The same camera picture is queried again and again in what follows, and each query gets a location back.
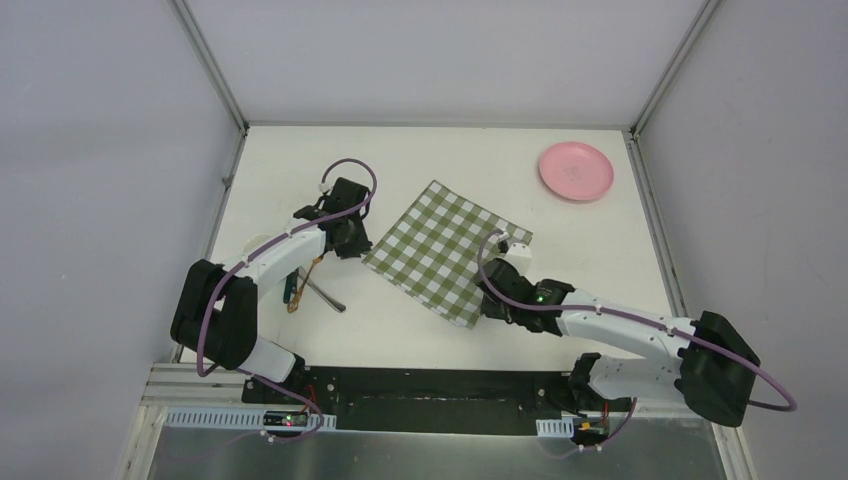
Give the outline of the silver knife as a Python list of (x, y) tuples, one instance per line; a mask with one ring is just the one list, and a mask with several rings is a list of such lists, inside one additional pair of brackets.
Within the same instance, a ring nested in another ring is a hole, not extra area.
[(308, 272), (305, 268), (301, 267), (299, 269), (298, 275), (301, 282), (311, 288), (315, 292), (315, 294), (319, 298), (321, 298), (328, 306), (330, 306), (334, 311), (336, 311), (337, 313), (344, 313), (346, 311), (347, 307), (343, 303), (333, 298), (325, 290), (319, 287), (313, 280), (308, 278)]

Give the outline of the green checkered cloth napkin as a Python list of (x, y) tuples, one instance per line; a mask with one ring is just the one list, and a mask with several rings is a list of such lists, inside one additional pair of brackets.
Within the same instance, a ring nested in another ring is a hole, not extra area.
[(433, 180), (363, 264), (450, 323), (473, 328), (481, 318), (477, 253), (495, 229), (528, 244), (533, 233)]

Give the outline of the gold fork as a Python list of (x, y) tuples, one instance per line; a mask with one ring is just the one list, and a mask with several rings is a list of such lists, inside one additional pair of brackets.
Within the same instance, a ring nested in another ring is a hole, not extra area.
[(294, 312), (296, 312), (298, 310), (300, 301), (301, 301), (303, 294), (304, 294), (304, 291), (305, 291), (306, 287), (308, 286), (308, 281), (310, 280), (310, 276), (311, 276), (314, 268), (318, 264), (320, 264), (323, 261), (323, 259), (324, 259), (323, 255), (318, 256), (315, 259), (313, 259), (309, 268), (305, 269), (304, 273), (298, 276), (298, 278), (300, 279), (300, 284), (297, 287), (297, 289), (295, 290), (295, 293), (291, 296), (289, 303), (287, 304), (287, 312), (289, 314), (293, 314)]

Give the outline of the light blue mug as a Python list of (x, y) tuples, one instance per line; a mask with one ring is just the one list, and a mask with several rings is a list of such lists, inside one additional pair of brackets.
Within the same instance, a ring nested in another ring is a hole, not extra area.
[(242, 256), (247, 259), (254, 251), (265, 245), (272, 236), (270, 234), (258, 234), (251, 238), (243, 247)]

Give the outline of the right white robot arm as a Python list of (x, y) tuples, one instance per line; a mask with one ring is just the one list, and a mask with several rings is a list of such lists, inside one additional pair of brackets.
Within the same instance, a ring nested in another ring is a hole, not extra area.
[(477, 260), (483, 316), (632, 355), (580, 355), (567, 384), (573, 405), (590, 410), (604, 400), (665, 400), (719, 425), (742, 424), (756, 379), (752, 369), (761, 361), (728, 319), (710, 311), (697, 319), (650, 314), (558, 280), (533, 283), (518, 267), (528, 260), (529, 248), (520, 243)]

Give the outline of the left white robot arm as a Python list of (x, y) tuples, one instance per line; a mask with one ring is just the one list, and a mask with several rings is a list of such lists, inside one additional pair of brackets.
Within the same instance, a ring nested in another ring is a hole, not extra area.
[(297, 402), (305, 390), (305, 378), (294, 369), (303, 364), (299, 355), (258, 333), (259, 300), (287, 277), (327, 252), (339, 259), (359, 257), (371, 247), (360, 210), (335, 220), (310, 224), (363, 202), (368, 187), (337, 178), (328, 194), (313, 205), (293, 214), (286, 225), (292, 237), (264, 250), (257, 259), (231, 258), (225, 264), (201, 259), (188, 270), (176, 307), (171, 338), (187, 349), (198, 352), (202, 322), (210, 297), (219, 281), (240, 261), (245, 266), (231, 276), (218, 294), (207, 326), (203, 357), (226, 370), (243, 370), (267, 379), (266, 389), (281, 404)]

